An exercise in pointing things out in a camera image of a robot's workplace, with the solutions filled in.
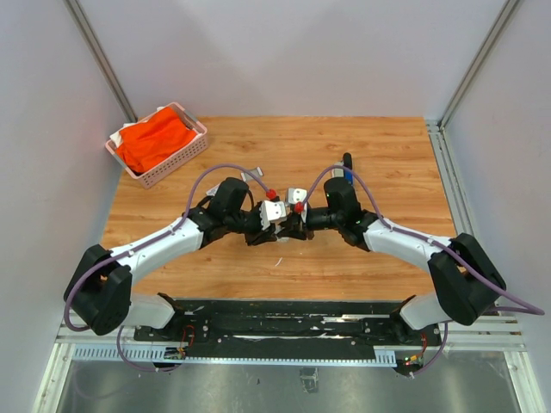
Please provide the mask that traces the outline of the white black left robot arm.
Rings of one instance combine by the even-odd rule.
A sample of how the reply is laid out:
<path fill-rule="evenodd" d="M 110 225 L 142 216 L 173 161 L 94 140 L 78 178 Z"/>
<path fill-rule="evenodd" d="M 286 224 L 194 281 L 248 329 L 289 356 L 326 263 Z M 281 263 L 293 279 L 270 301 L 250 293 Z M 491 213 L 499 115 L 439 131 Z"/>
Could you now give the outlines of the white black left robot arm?
<path fill-rule="evenodd" d="M 250 211 L 242 204 L 246 182 L 228 177 L 211 197 L 188 207 L 180 219 L 137 242 L 107 250 L 96 244 L 83 254 L 64 293 L 65 324 L 104 336 L 122 326 L 151 327 L 172 341 L 184 330 L 182 310 L 169 296 L 133 292 L 133 286 L 179 256 L 194 253 L 228 233 L 249 245 L 276 240 L 275 222 L 285 205 L 274 191 Z"/>

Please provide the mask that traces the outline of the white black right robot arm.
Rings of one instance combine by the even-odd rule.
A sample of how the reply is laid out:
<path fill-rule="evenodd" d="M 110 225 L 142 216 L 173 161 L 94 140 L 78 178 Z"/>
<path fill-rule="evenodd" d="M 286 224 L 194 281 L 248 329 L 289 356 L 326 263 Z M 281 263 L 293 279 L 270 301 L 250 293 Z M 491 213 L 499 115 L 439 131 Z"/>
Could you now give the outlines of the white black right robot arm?
<path fill-rule="evenodd" d="M 445 321 L 469 326 L 505 291 L 505 281 L 473 236 L 431 236 L 382 220 L 361 207 L 344 177 L 326 181 L 324 191 L 325 206 L 311 207 L 305 189 L 288 190 L 287 237 L 310 239 L 316 231 L 335 230 L 347 244 L 398 258 L 432 279 L 433 293 L 413 295 L 391 312 L 390 333 L 396 342 L 411 343 L 422 329 Z"/>

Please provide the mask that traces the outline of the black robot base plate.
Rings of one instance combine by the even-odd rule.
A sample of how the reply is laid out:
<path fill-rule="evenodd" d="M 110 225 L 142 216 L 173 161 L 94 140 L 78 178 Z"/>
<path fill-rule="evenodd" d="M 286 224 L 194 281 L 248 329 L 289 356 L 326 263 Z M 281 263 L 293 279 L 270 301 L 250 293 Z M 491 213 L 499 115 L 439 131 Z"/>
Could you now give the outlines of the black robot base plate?
<path fill-rule="evenodd" d="M 171 328 L 139 327 L 138 342 L 189 343 L 200 355 L 338 355 L 352 347 L 400 350 L 438 347 L 432 324 L 400 342 L 391 333 L 394 301 L 177 299 L 182 315 Z"/>

